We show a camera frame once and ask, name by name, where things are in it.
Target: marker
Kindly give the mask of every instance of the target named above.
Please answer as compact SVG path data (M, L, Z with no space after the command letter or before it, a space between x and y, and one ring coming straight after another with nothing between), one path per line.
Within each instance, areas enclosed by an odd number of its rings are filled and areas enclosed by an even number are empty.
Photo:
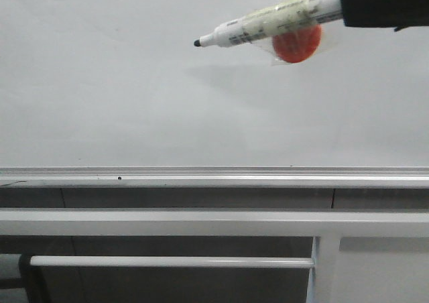
M342 18L341 0L287 0L223 23L194 45L237 46Z

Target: metal frame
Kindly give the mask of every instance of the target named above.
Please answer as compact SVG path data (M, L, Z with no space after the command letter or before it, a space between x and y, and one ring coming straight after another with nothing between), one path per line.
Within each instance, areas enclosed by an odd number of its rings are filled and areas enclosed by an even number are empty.
M314 237L307 302L328 303L337 254L343 237L429 237L428 213L308 213L232 210L77 210L77 209L0 209L0 235L69 236L303 236ZM44 263L89 263L93 258L35 257ZM292 266L297 259L256 259L236 257L133 258L140 264L215 264L217 267ZM118 257L100 257L99 263L112 264Z
M429 188L429 168L0 168L0 186Z

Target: gray panel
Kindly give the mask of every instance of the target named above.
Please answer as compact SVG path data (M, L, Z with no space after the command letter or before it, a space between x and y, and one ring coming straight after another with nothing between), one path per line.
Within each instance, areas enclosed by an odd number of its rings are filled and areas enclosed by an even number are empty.
M341 251L367 253L429 253L429 238L343 238Z
M429 209L426 189L337 189L336 209Z
M333 189L77 188L63 193L72 208L330 208Z
M377 245L385 251L375 250ZM427 303L427 239L348 239L342 248L346 250L337 257L332 303Z
M4 255L0 253L0 281L21 278L18 266L20 257L20 255Z
M84 268L88 303L304 303L306 270Z
M1 236L0 253L74 255L71 237Z
M28 303L27 294L23 288L0 290L1 303Z
M104 256L311 257L309 237L73 237L76 254Z
M77 267L42 267L52 303L85 303Z
M61 189L0 188L0 207L63 208Z

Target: red magnet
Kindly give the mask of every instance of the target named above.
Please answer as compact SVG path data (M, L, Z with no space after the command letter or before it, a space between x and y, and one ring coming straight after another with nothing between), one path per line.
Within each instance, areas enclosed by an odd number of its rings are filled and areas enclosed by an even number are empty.
M315 25L273 37L273 48L279 58L299 63L311 57L322 39L322 26Z

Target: black sleeve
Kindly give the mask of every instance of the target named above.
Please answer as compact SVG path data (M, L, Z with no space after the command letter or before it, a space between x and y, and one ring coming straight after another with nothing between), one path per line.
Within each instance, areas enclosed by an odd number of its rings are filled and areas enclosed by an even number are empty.
M429 0L341 0L341 5L349 27L429 25Z

